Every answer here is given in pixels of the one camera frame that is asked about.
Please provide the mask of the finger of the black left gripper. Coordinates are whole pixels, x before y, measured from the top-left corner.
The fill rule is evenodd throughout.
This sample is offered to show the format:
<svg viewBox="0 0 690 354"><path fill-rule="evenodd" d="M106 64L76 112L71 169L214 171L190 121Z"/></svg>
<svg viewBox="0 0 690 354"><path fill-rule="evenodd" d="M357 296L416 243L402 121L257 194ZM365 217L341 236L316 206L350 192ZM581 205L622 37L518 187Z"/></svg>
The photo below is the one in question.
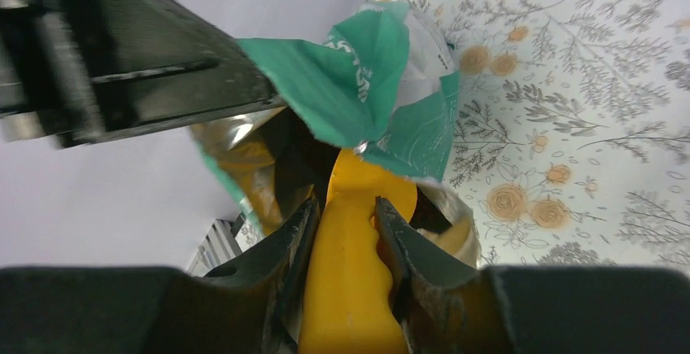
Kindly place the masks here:
<svg viewBox="0 0 690 354"><path fill-rule="evenodd" d="M61 147L282 107L238 41L175 0L1 0L1 133Z"/></svg>

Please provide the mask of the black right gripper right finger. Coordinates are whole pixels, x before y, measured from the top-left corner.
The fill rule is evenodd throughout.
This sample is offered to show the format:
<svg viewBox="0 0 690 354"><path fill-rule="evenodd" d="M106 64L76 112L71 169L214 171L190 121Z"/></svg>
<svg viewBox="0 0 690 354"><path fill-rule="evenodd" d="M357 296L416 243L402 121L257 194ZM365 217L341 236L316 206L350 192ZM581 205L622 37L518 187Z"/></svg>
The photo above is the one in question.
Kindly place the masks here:
<svg viewBox="0 0 690 354"><path fill-rule="evenodd" d="M474 269L411 228L387 199L394 314L415 353L686 353L689 279L673 269L498 265Z"/></svg>

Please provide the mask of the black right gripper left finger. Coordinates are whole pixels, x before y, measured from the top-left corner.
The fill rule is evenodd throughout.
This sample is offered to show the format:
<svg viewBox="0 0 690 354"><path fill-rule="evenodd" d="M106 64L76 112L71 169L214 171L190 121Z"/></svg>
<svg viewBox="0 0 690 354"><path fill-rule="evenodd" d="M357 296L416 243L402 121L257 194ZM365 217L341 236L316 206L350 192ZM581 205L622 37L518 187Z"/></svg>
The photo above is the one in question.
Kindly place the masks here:
<svg viewBox="0 0 690 354"><path fill-rule="evenodd" d="M4 353L294 353L291 330L321 209L202 277L166 267L1 272Z"/></svg>

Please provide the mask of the orange plastic scoop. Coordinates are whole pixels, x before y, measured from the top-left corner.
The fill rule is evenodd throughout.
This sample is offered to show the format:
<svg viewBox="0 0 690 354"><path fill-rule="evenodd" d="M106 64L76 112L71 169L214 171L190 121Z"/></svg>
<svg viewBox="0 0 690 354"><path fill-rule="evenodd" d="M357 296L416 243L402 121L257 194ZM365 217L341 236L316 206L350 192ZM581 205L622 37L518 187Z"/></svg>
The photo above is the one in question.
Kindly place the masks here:
<svg viewBox="0 0 690 354"><path fill-rule="evenodd" d="M409 220L417 205L417 187L350 149L341 150L308 265L300 353L408 352L389 304L393 276L377 249L374 214L379 197Z"/></svg>

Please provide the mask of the green dog food bag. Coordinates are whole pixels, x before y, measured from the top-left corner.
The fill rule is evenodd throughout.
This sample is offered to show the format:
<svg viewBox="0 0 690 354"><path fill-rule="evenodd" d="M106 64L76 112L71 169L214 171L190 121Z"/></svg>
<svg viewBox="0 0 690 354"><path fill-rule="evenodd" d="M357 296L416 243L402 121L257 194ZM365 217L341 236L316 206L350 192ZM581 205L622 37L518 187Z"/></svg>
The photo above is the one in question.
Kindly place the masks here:
<svg viewBox="0 0 690 354"><path fill-rule="evenodd" d="M406 1L370 2L322 43L241 38L282 104L193 125L214 177L247 222L271 234L323 193L336 155L350 151L414 182L432 216L416 229L469 266L481 247L471 209L443 186L458 113L453 48Z"/></svg>

